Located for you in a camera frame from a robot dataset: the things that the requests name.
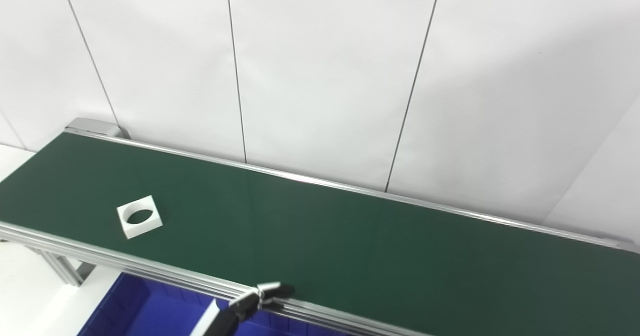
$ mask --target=white plastic part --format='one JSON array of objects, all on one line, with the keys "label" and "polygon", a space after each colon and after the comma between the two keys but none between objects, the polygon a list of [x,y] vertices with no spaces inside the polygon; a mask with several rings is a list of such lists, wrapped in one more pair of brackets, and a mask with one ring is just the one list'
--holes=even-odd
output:
[{"label": "white plastic part", "polygon": [[[151,216],[139,224],[129,224],[127,220],[131,215],[141,210],[151,210]],[[124,231],[128,239],[162,226],[160,214],[158,213],[156,204],[154,204],[154,198],[151,195],[124,204],[123,206],[118,206],[118,216],[122,224],[122,231]]]}]

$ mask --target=wall panel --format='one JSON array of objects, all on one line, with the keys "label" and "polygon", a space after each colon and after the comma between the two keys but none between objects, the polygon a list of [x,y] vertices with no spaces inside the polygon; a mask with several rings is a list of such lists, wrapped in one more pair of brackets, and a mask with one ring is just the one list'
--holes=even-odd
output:
[{"label": "wall panel", "polygon": [[0,115],[0,144],[21,149],[24,148],[23,143],[20,142],[14,130],[11,129],[4,115]]},{"label": "wall panel", "polygon": [[228,0],[71,0],[135,140],[244,160]]},{"label": "wall panel", "polygon": [[640,0],[438,0],[389,191],[541,222],[640,94]]},{"label": "wall panel", "polygon": [[231,0],[249,163],[384,188],[434,0]]},{"label": "wall panel", "polygon": [[640,99],[606,138],[546,225],[640,244]]},{"label": "wall panel", "polygon": [[0,25],[0,109],[28,149],[76,117],[114,122],[67,0],[0,0]]}]

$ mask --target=green belt surface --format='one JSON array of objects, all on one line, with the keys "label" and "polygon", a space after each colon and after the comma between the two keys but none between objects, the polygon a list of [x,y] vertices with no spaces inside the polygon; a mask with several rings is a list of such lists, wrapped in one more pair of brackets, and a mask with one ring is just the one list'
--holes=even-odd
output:
[{"label": "green belt surface", "polygon": [[[153,195],[127,240],[116,207]],[[0,183],[0,220],[434,336],[638,336],[637,254],[63,133]]]}]

